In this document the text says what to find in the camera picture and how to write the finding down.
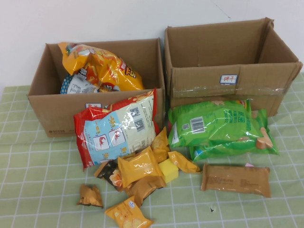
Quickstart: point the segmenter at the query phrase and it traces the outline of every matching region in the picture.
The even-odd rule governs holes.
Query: white wall
[[[302,0],[0,1],[0,88],[30,85],[45,43],[163,38],[167,26],[264,17],[304,61]]]

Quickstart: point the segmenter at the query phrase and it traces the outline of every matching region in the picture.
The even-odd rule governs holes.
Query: yellow cube snack
[[[167,159],[158,165],[165,176],[166,183],[169,183],[170,181],[179,177],[179,168],[177,168],[170,159]]]

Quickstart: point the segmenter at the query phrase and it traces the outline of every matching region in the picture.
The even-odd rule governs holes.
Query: dark snack packet
[[[114,160],[102,163],[94,176],[108,181],[117,191],[123,190],[122,176]]]
[[[215,166],[205,163],[201,190],[252,193],[271,198],[268,167]]]
[[[104,208],[99,189],[95,185],[90,188],[85,184],[82,184],[80,186],[80,201],[77,203],[77,205],[92,205],[95,207]]]
[[[143,204],[143,201],[151,195],[156,189],[166,187],[166,183],[162,177],[146,176],[125,188],[128,197],[135,196],[135,203],[138,207]]]

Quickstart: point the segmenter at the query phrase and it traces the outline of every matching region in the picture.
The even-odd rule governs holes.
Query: yellow wrapper
[[[129,161],[118,157],[118,169],[121,172],[123,188],[148,175],[163,176],[151,147],[144,149]]]
[[[169,141],[167,137],[166,127],[155,137],[151,144],[151,149],[154,153],[154,156],[157,160],[157,163],[161,163],[168,158]]]
[[[177,151],[172,151],[168,153],[169,159],[175,164],[179,169],[185,173],[199,173],[200,168],[194,164],[192,161],[187,159],[181,153]]]
[[[77,205],[92,205],[95,207],[104,208],[99,189],[95,185],[90,188],[85,184],[82,184],[80,186],[80,201],[77,203]]]
[[[146,219],[134,203],[134,196],[109,208],[105,214],[115,220],[120,228],[148,228],[154,222]]]
[[[143,90],[142,77],[110,51],[83,44],[60,43],[62,63],[70,75],[108,91]]]

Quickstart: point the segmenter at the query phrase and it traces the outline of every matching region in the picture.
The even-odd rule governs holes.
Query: green snack bag
[[[214,146],[263,137],[253,121],[249,100],[207,101],[181,105],[169,110],[173,124],[169,135],[172,147]]]
[[[206,158],[240,155],[247,152],[261,154],[279,154],[275,141],[272,139],[267,127],[267,112],[265,109],[253,111],[254,121],[258,123],[261,133],[260,138],[234,141],[215,146],[195,146],[190,147],[190,154],[193,161]]]

